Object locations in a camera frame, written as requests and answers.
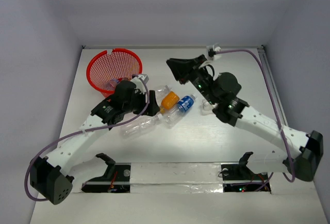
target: mesh basket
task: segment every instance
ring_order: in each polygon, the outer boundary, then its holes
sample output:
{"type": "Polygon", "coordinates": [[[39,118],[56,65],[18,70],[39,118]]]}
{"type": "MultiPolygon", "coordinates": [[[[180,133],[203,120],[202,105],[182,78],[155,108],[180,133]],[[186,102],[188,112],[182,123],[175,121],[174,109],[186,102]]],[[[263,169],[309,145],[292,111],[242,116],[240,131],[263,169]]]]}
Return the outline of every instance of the mesh basket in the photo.
{"type": "Polygon", "coordinates": [[[104,97],[114,93],[105,89],[107,82],[123,78],[131,80],[133,74],[139,73],[142,73],[140,58],[126,49],[114,49],[111,54],[107,54],[106,50],[99,53],[90,61],[86,71],[89,84],[104,97]]]}

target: white tabletop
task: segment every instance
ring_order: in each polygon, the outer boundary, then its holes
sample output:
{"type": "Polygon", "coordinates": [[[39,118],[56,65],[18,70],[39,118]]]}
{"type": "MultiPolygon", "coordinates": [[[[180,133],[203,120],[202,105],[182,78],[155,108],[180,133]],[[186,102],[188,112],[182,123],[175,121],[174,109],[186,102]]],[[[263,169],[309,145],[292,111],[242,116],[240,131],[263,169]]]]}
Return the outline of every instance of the white tabletop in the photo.
{"type": "MultiPolygon", "coordinates": [[[[75,76],[61,136],[74,132],[103,96],[86,79],[89,61],[103,50],[83,50],[75,76]]],[[[175,81],[165,61],[195,58],[204,49],[134,49],[148,74],[148,87],[172,85],[180,97],[196,90],[175,81]]],[[[261,113],[274,118],[266,86],[257,63],[247,53],[226,54],[213,64],[216,73],[231,72],[242,85],[238,97],[261,113]]],[[[103,152],[117,163],[236,162],[247,151],[283,153],[275,146],[245,131],[221,123],[214,115],[201,116],[195,106],[173,129],[159,125],[149,134],[123,140],[112,129],[93,144],[77,162],[88,161],[103,152]]],[[[55,223],[326,223],[313,183],[289,184],[282,175],[271,181],[273,192],[223,194],[70,194],[58,206],[36,204],[32,224],[55,223]]]]}

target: red plastic basket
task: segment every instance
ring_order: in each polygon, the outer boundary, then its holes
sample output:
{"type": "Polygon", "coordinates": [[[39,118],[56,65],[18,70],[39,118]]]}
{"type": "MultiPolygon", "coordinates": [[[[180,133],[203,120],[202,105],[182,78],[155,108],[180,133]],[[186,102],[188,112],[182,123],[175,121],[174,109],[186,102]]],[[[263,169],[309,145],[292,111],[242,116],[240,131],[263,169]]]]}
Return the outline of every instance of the red plastic basket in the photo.
{"type": "Polygon", "coordinates": [[[132,79],[133,74],[142,73],[142,62],[140,58],[130,50],[114,49],[111,54],[103,51],[96,55],[87,66],[87,80],[96,90],[107,97],[114,91],[105,90],[104,86],[110,80],[116,78],[132,79]]]}

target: orange bottle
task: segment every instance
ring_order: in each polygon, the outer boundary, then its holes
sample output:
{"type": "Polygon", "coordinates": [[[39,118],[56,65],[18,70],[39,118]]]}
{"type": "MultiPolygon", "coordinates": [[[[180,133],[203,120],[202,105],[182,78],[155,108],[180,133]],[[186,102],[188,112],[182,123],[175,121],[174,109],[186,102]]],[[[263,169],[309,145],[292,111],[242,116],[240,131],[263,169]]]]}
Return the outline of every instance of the orange bottle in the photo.
{"type": "Polygon", "coordinates": [[[165,113],[166,110],[172,108],[179,100],[179,96],[173,91],[170,91],[170,93],[161,101],[160,113],[165,113]]]}

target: wall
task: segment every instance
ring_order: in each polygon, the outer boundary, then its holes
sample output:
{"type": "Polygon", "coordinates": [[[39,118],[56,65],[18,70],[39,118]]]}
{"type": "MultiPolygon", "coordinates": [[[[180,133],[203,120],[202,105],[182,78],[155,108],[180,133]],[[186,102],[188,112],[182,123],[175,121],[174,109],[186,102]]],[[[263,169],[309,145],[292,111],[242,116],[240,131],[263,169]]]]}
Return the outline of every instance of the wall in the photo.
{"type": "Polygon", "coordinates": [[[81,46],[57,3],[0,0],[1,223],[29,223],[25,170],[59,136],[69,100],[81,46]]]}
{"type": "Polygon", "coordinates": [[[291,0],[60,1],[85,45],[261,45],[291,0]]]}
{"type": "Polygon", "coordinates": [[[330,0],[293,0],[267,44],[289,125],[324,136],[316,187],[330,220],[330,0]]]}

